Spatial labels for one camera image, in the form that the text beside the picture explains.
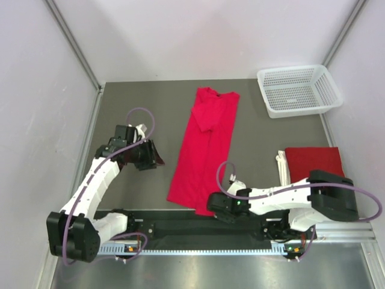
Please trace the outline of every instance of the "white basket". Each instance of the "white basket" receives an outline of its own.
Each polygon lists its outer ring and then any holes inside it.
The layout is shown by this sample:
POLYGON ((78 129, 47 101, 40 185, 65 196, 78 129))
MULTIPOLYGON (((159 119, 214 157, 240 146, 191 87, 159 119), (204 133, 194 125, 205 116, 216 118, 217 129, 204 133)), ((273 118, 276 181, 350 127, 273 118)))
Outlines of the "white basket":
POLYGON ((325 113, 342 105, 341 94, 323 65, 264 69, 257 74, 271 118, 325 113))

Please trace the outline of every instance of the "perforated basket bottom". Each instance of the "perforated basket bottom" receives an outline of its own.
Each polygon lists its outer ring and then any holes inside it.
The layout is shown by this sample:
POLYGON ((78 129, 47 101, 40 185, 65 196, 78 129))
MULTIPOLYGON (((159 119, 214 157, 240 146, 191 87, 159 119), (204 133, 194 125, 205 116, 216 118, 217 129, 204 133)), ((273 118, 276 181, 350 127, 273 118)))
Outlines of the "perforated basket bottom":
POLYGON ((278 111, 320 106, 311 86, 266 89, 266 96, 270 107, 278 111))

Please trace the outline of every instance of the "wall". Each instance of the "wall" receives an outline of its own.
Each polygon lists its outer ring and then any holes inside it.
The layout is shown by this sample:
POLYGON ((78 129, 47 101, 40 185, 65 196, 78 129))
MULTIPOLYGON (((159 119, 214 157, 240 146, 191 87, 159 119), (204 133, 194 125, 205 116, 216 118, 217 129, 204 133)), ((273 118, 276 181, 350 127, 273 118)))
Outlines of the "wall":
MULTIPOLYGON (((336 144, 341 148, 346 174, 375 193, 385 204, 385 2, 370 0, 335 56, 330 72, 345 98, 339 109, 327 114, 336 144)), ((376 205, 358 196, 364 216, 376 205)), ((385 216, 372 222, 385 254, 385 216)))
POLYGON ((352 0, 56 0, 105 81, 255 78, 321 63, 352 0))
POLYGON ((96 90, 42 0, 0 4, 0 288, 32 288, 96 90))

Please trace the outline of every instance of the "red garment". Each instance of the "red garment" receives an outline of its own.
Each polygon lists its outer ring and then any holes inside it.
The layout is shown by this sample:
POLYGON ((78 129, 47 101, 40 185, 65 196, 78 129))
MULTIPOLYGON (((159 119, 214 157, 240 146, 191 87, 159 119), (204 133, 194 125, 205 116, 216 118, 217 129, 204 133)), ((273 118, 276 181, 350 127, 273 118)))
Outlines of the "red garment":
MULTIPOLYGON (((227 160, 235 123, 239 94, 219 94, 199 88, 191 109, 178 164, 167 200, 196 209, 196 214, 213 216, 206 209, 211 193, 219 191, 215 175, 227 160)), ((222 181, 224 169, 220 173, 222 181)))
POLYGON ((308 178, 311 170, 345 176, 338 148, 287 148, 285 154, 291 183, 308 178))

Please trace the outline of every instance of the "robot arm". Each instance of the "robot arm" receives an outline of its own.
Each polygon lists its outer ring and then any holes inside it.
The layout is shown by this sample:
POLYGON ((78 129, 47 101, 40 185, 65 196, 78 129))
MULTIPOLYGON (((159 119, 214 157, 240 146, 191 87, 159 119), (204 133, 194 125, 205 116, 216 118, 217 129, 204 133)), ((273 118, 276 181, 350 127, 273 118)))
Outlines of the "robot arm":
POLYGON ((164 165, 152 140, 146 140, 106 160, 118 150, 142 140, 145 131, 144 125, 117 125, 115 135, 110 138, 108 145, 103 145, 96 151, 90 170, 71 200, 59 213, 51 212, 47 218, 51 254, 62 255, 65 223, 76 200, 78 204, 72 214, 67 240, 69 258, 91 262, 104 242, 117 234, 134 230, 135 222, 130 215, 116 211, 100 220, 94 220, 94 215, 108 186, 125 165, 133 163, 138 170, 164 165))
POLYGON ((352 190, 343 188, 301 188, 275 194, 284 188, 320 182, 353 185, 352 180, 320 170, 311 171, 309 178, 291 185, 267 189, 247 188, 230 177, 228 193, 234 196, 256 197, 260 199, 239 200, 224 193, 211 194, 208 210, 215 212, 216 218, 225 222, 247 219, 251 214, 264 215, 278 210, 288 210, 285 229, 305 232, 310 227, 324 221, 355 222, 359 219, 356 197, 352 190))

